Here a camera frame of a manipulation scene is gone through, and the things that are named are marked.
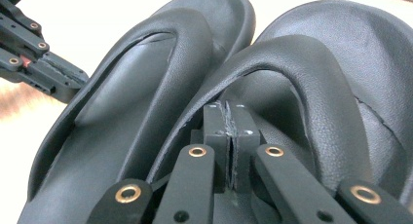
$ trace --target white background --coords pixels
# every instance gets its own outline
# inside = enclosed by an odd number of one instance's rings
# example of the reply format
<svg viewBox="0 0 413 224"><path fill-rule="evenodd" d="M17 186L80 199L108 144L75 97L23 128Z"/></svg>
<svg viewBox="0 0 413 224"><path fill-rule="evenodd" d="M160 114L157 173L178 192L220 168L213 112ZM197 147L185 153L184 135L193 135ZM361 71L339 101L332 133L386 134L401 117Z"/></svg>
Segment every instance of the white background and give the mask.
<svg viewBox="0 0 413 224"><path fill-rule="evenodd" d="M22 0L19 7L43 26L51 50L92 75L111 46L170 0ZM285 11L315 0L249 0L255 38ZM413 3L352 0L388 11L413 25ZM64 105L26 85L0 79L1 223L16 223L26 198L30 167Z"/></svg>

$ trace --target white surface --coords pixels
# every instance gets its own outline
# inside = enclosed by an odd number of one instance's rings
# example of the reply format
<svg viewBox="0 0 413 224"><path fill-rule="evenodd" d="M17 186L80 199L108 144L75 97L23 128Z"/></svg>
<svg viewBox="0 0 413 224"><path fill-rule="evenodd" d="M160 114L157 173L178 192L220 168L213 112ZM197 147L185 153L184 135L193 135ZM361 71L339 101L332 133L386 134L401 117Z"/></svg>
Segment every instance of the white surface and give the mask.
<svg viewBox="0 0 413 224"><path fill-rule="evenodd" d="M52 51L93 73L112 45L170 0L22 0L19 7L43 26ZM256 36L289 9L315 0L249 0ZM413 4L401 0L352 0L388 11L413 25ZM0 223L16 223L26 198L37 148L64 105L22 85L0 80Z"/></svg>

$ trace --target black metal bracket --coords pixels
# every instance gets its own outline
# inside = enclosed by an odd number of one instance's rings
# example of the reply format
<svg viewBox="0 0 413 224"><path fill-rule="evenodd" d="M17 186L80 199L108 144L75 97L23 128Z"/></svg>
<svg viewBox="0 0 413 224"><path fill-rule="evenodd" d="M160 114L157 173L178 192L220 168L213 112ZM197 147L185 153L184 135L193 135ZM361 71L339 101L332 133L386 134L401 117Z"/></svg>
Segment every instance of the black metal bracket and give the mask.
<svg viewBox="0 0 413 224"><path fill-rule="evenodd" d="M41 25L8 0L0 0L0 77L24 82L62 102L88 81L83 70L50 52Z"/></svg>
<svg viewBox="0 0 413 224"><path fill-rule="evenodd" d="M193 131L191 139L204 144L183 147L172 173L151 186L127 180L110 188L89 223L209 224L215 200L228 195L250 199L249 212L256 220L252 223L413 223L411 213L397 200L363 181L343 181L334 198L288 148L259 146L259 136L242 104L227 102L224 106L217 101L206 105L204 125ZM231 157L238 159L230 163ZM223 173L230 169L236 171L233 179L241 186L233 186L228 177L227 182L223 180ZM145 194L142 201L130 205L134 210L115 201L116 194L122 195L122 189L133 184ZM135 218L127 220L133 213Z"/></svg>

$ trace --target metal bar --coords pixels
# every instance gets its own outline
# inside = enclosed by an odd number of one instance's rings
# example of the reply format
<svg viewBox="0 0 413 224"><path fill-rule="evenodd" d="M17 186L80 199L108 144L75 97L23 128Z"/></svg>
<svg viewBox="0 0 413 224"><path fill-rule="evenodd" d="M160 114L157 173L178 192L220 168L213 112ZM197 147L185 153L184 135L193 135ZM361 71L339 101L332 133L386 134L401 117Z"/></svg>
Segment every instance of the metal bar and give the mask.
<svg viewBox="0 0 413 224"><path fill-rule="evenodd" d="M62 101L69 102L86 84L88 76L81 69L47 52L19 72L20 79L33 88Z"/></svg>
<svg viewBox="0 0 413 224"><path fill-rule="evenodd" d="M222 105L214 102L204 106L204 144L210 146L215 152L215 179L214 191L223 193L227 171L227 157L230 147L230 137L225 129L222 116Z"/></svg>
<svg viewBox="0 0 413 224"><path fill-rule="evenodd" d="M153 217L152 189L142 180L126 179L112 187L94 207L88 224L148 223Z"/></svg>
<svg viewBox="0 0 413 224"><path fill-rule="evenodd" d="M234 123L234 151L232 164L232 185L239 193L250 192L250 158L260 145L260 132L247 108L235 102L228 102L227 111Z"/></svg>
<svg viewBox="0 0 413 224"><path fill-rule="evenodd" d="M0 0L0 12L18 22L20 25L37 36L42 36L42 26L33 19L25 16L24 13L9 0Z"/></svg>
<svg viewBox="0 0 413 224"><path fill-rule="evenodd" d="M4 68L8 71L18 71L19 68L23 65L23 61L3 49L0 48L0 69Z"/></svg>
<svg viewBox="0 0 413 224"><path fill-rule="evenodd" d="M407 208L373 184L347 179L340 183L337 196L357 223L413 223L413 215Z"/></svg>
<svg viewBox="0 0 413 224"><path fill-rule="evenodd" d="M254 166L282 223L355 223L288 149L262 145Z"/></svg>
<svg viewBox="0 0 413 224"><path fill-rule="evenodd" d="M214 158L202 144L180 151L153 223L212 223Z"/></svg>
<svg viewBox="0 0 413 224"><path fill-rule="evenodd" d="M4 37L11 39L11 41L1 41L7 47L18 47L16 43L22 44L37 56L41 56L49 50L49 45L42 38L3 14L0 14L0 32Z"/></svg>

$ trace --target flip-flop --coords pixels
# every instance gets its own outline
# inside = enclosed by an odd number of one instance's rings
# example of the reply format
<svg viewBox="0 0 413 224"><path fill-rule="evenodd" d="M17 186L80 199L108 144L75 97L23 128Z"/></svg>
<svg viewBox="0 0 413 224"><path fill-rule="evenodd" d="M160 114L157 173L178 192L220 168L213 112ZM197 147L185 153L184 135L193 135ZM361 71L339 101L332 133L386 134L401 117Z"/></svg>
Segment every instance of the flip-flop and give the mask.
<svg viewBox="0 0 413 224"><path fill-rule="evenodd" d="M19 223L85 223L114 183L145 179L207 73L253 30L247 0L174 0L130 30L46 136Z"/></svg>
<svg viewBox="0 0 413 224"><path fill-rule="evenodd" d="M267 27L257 42L296 34L320 40L337 58L361 113L374 183L404 205L413 205L412 28L382 10L329 0L305 4L285 13ZM293 94L283 92L289 89L288 82L257 75L245 80L241 87L250 91L248 94L244 89L242 99L251 108L271 119L296 142L305 144L305 134L297 133L297 125L291 125L294 122L290 120L299 115ZM267 92L259 98L251 94L262 87L267 87Z"/></svg>
<svg viewBox="0 0 413 224"><path fill-rule="evenodd" d="M243 101L241 98L229 95L227 91L237 87L237 83L243 79L254 77L263 71L267 75L274 73L282 76L290 82L296 93L300 102L303 128L311 146L307 153L315 164L313 173L324 187L334 193L339 183L346 178L371 181L367 139L349 84L330 50L320 41L302 35L261 40L232 56L206 79L170 132L147 181L156 182L170 173L178 152L188 141L189 132L198 126L194 116L199 115L204 105L212 101L218 101L220 106L225 106L225 101L245 104L238 102ZM256 89L253 93L260 96L263 90ZM252 113L253 109L248 105L245 107ZM231 123L229 111L222 111L222 114L223 118ZM260 131L266 130L262 127L262 121L260 124L255 119L255 122ZM272 140L271 137L265 140L284 143L288 141L285 136L281 140ZM236 141L233 143L233 149L228 151L233 153L227 157L233 157L232 164L237 164L237 158L243 156L243 149ZM237 165L226 170L230 171L231 177L238 176ZM224 193L214 195L213 223L257 223L251 209L251 194L245 194L241 190L239 192L237 189L237 184L234 184Z"/></svg>

